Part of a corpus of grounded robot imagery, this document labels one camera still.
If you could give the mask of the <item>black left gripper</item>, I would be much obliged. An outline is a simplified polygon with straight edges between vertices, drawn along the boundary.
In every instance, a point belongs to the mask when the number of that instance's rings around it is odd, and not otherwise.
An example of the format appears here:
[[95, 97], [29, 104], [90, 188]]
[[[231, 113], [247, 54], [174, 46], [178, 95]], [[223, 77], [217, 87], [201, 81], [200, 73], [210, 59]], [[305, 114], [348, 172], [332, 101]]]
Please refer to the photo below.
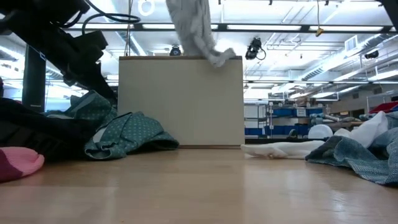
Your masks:
[[116, 101], [117, 97], [101, 74], [100, 58], [108, 45], [100, 30], [87, 32], [77, 37], [61, 30], [68, 54], [66, 69], [62, 71], [63, 81], [72, 86], [79, 83], [89, 90], [94, 90], [104, 98]]

